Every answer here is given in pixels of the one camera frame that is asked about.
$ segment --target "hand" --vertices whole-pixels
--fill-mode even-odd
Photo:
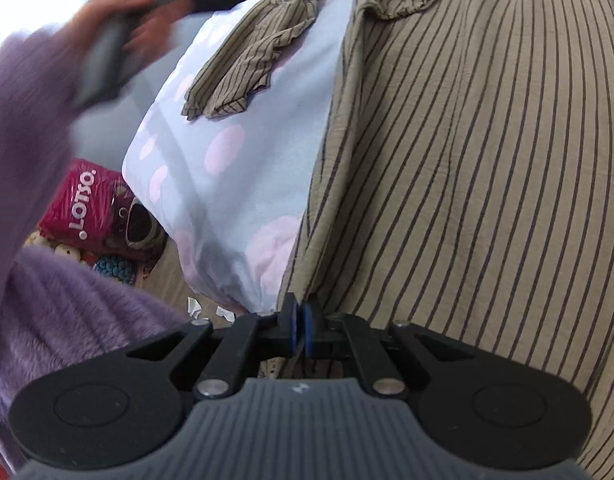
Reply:
[[[59,31],[79,59],[94,45],[105,21],[117,12],[137,12],[154,7],[158,0],[90,0]],[[188,15],[191,0],[155,7],[136,28],[126,48],[150,64],[167,54],[171,48],[173,24]]]

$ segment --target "shirt sleeve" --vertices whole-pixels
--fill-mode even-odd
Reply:
[[[77,77],[58,36],[11,36],[0,48],[0,309],[12,262],[71,158]]]

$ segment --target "plastic bag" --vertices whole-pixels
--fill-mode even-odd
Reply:
[[[162,250],[164,232],[123,176],[75,158],[39,224],[47,238],[99,254],[146,260]]]

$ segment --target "purple fuzzy clothing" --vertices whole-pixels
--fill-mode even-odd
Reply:
[[[0,456],[11,471],[24,463],[7,425],[22,387],[184,322],[130,286],[22,248],[72,156],[77,76],[58,36],[12,37],[0,49]]]

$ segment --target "gray plastic base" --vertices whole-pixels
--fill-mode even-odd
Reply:
[[[18,480],[590,480],[573,461],[495,471],[436,445],[404,402],[368,396],[355,379],[249,379],[235,396],[194,407],[145,458],[98,471],[31,462]]]

